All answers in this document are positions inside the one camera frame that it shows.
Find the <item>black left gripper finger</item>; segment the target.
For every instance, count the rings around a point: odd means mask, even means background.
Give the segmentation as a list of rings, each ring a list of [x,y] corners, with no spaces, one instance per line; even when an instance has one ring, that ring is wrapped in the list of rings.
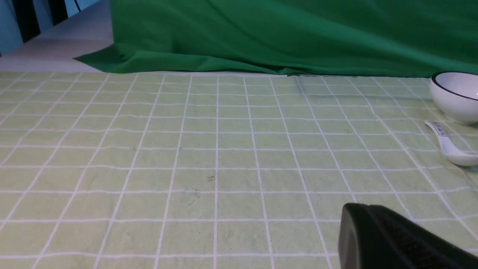
[[[338,239],[342,269],[476,269],[469,252],[382,206],[346,203]]]

